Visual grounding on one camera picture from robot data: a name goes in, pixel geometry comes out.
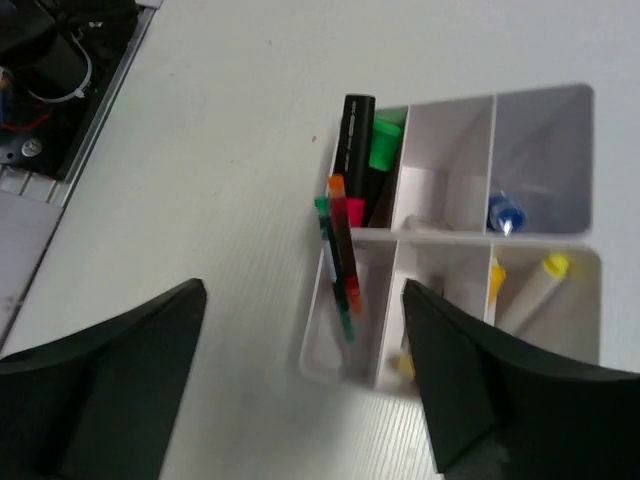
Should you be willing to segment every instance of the green marker cap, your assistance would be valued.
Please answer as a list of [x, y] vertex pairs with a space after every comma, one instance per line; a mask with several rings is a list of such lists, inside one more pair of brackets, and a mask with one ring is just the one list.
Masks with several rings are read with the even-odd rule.
[[369, 166], [382, 172], [390, 171], [401, 141], [402, 127], [386, 120], [374, 119]]
[[329, 198], [328, 197], [316, 197], [315, 199], [316, 210], [319, 215], [329, 215]]

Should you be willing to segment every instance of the red wire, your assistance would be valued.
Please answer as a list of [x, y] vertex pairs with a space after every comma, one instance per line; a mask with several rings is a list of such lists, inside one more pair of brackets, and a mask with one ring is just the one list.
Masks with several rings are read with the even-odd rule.
[[44, 122], [46, 119], [48, 119], [49, 117], [51, 117], [51, 114], [50, 113], [45, 113], [43, 116], [41, 116], [35, 122], [30, 123], [28, 125], [19, 125], [19, 126], [8, 125], [8, 124], [3, 122], [2, 123], [2, 128], [4, 128], [5, 130], [9, 130], [10, 132], [30, 132], [31, 130], [36, 128], [38, 125], [40, 125], [42, 122]]

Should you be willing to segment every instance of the white table surface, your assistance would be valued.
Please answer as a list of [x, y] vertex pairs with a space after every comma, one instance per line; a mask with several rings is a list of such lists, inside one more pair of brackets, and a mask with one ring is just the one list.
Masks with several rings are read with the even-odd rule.
[[637, 0], [165, 2], [3, 353], [201, 277], [163, 479], [430, 478], [417, 405], [315, 385], [292, 362], [343, 95], [387, 106], [585, 81], [601, 361], [640, 370], [638, 14]]

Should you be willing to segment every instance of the yellow object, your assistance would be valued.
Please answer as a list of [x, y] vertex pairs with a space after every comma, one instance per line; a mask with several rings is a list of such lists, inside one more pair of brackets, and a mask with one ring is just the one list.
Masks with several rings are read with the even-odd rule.
[[542, 262], [545, 272], [556, 280], [564, 280], [569, 270], [569, 260], [560, 253], [552, 253]]
[[491, 282], [489, 285], [489, 306], [493, 305], [498, 298], [498, 293], [502, 288], [504, 279], [507, 278], [507, 271], [498, 264], [494, 258], [491, 265]]
[[393, 359], [393, 368], [400, 375], [408, 380], [413, 380], [416, 376], [416, 371], [413, 368], [413, 359], [411, 355], [399, 355]]

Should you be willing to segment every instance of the white storage bin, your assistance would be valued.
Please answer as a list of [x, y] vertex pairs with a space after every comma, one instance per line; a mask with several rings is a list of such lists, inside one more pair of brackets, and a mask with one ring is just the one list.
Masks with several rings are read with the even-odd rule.
[[[404, 123], [405, 132], [375, 225], [383, 228], [352, 231], [367, 326], [367, 343], [358, 355], [364, 357], [366, 372], [345, 368], [338, 312], [321, 256], [300, 355], [304, 374], [391, 394], [415, 394], [390, 363], [403, 351], [405, 280], [415, 278], [441, 290], [462, 310], [500, 328], [523, 283], [552, 253], [569, 259], [567, 276], [518, 336], [597, 363], [600, 260], [578, 237], [572, 242], [566, 236], [580, 234], [591, 224], [590, 88], [497, 94], [377, 114]], [[497, 188], [526, 210], [529, 223], [522, 232], [509, 237], [487, 234], [488, 200]], [[438, 227], [446, 224], [448, 230], [407, 231], [410, 215]], [[505, 268], [506, 280], [490, 304], [493, 259]]]

